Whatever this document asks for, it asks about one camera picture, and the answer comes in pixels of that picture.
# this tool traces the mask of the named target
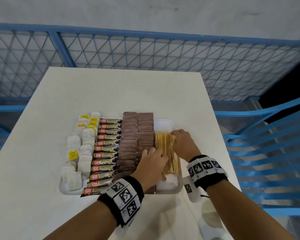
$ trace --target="person's left hand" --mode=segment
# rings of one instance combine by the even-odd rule
[[[168,161],[168,156],[162,154],[162,149],[154,147],[144,150],[136,171],[131,174],[142,186],[143,192],[162,180],[161,173]]]

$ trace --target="white table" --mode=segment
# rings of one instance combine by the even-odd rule
[[[0,152],[0,239],[42,239],[96,200],[58,189],[69,132],[80,113],[92,111],[153,112],[174,121],[240,189],[200,73],[51,67]],[[146,195],[122,239],[232,239],[213,228],[220,226],[214,212],[207,198],[191,203],[184,188]]]

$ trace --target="hand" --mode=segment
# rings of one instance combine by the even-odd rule
[[[141,161],[134,173],[131,174],[142,186],[143,192],[162,180],[161,173],[168,161],[167,155],[162,155],[162,149],[155,149],[154,147],[144,150]]]
[[[201,155],[189,132],[180,129],[172,131],[171,134],[176,136],[173,150],[179,157],[189,162],[193,157]]]

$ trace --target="concrete wall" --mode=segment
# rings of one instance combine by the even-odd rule
[[[0,22],[300,40],[300,0],[0,0]]]

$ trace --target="person's left arm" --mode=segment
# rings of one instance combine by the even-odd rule
[[[162,179],[161,172],[167,161],[168,157],[162,155],[161,149],[156,150],[155,148],[151,148],[149,152],[144,150],[142,159],[136,171],[131,174],[131,177],[138,181],[143,192],[145,192]],[[109,207],[104,202],[98,200],[44,239],[104,240],[110,237],[117,225],[117,220]]]

